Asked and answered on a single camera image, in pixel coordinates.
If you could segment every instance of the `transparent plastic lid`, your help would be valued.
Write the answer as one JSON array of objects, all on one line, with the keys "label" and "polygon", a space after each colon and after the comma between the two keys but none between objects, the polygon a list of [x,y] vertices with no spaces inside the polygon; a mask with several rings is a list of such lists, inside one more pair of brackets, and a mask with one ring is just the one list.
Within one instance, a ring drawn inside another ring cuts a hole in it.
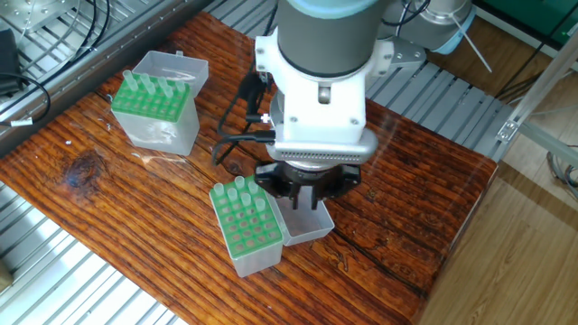
[{"label": "transparent plastic lid", "polygon": [[149,51],[133,69],[133,73],[185,82],[191,87],[191,95],[195,98],[209,78],[209,63],[185,57],[181,51],[176,54]]}]

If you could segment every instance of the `wooden table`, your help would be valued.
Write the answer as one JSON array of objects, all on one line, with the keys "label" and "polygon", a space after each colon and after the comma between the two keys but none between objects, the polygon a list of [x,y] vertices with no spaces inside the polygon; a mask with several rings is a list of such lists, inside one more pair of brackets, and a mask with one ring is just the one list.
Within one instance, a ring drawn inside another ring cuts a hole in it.
[{"label": "wooden table", "polygon": [[368,101],[380,145],[363,183],[327,202],[335,230],[240,279],[208,192],[266,151],[243,144],[218,168],[210,153],[253,41],[200,14],[160,47],[177,50],[210,66],[190,156],[130,144],[107,99],[118,74],[5,157],[0,179],[190,323],[416,323],[497,165]]}]

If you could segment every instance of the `clear plastic box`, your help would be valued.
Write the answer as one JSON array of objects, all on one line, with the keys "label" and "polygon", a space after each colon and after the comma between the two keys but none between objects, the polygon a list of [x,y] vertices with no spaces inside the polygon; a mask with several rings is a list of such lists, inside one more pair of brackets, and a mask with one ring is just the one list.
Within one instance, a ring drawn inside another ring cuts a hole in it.
[{"label": "clear plastic box", "polygon": [[266,193],[253,177],[239,176],[230,184],[215,185],[210,201],[238,276],[281,262],[283,236]]},{"label": "clear plastic box", "polygon": [[176,54],[149,51],[133,69],[133,73],[184,81],[191,86],[191,95],[195,98],[209,78],[209,63],[184,57],[181,51]]},{"label": "clear plastic box", "polygon": [[323,202],[318,203],[316,210],[311,210],[311,192],[311,187],[301,188],[297,210],[293,210],[293,202],[288,198],[275,199],[267,194],[267,199],[273,207],[277,223],[283,233],[285,246],[325,237],[335,228]]},{"label": "clear plastic box", "polygon": [[[148,77],[154,85],[151,93],[142,75],[125,73],[127,76],[113,100],[112,112],[131,142],[145,149],[189,155],[200,128],[189,85],[177,86],[174,81],[161,82]],[[135,90],[129,85],[131,80],[135,82]],[[164,86],[171,89],[171,97],[163,91],[164,82]]]}]

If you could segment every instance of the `wooden floor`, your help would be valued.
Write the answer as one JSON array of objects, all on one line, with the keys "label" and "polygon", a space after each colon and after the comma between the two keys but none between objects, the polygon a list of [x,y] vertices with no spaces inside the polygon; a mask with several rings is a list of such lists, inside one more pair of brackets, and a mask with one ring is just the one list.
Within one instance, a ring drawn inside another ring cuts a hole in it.
[{"label": "wooden floor", "polygon": [[[493,74],[465,42],[453,55],[430,60],[492,95],[533,51],[479,18],[471,37]],[[549,61],[538,56],[520,80]],[[558,82],[538,110],[578,104],[576,89],[574,73]],[[578,110],[531,121],[565,143],[578,144]],[[578,323],[578,202],[553,179],[545,154],[523,135],[513,143],[440,277],[422,324]]]}]

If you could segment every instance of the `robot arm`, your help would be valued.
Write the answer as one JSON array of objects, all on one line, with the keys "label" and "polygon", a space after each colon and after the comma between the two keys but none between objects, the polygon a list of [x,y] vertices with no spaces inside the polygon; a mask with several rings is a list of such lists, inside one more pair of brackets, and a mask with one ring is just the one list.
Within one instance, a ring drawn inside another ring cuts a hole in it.
[{"label": "robot arm", "polygon": [[269,113],[275,142],[266,145],[275,162],[257,166],[256,181],[295,209],[303,186],[316,209],[361,182],[359,167],[378,147],[365,127],[366,79],[389,69],[393,42],[377,38],[383,14],[398,4],[280,0],[277,29],[257,37],[256,69],[273,75],[278,92]]}]

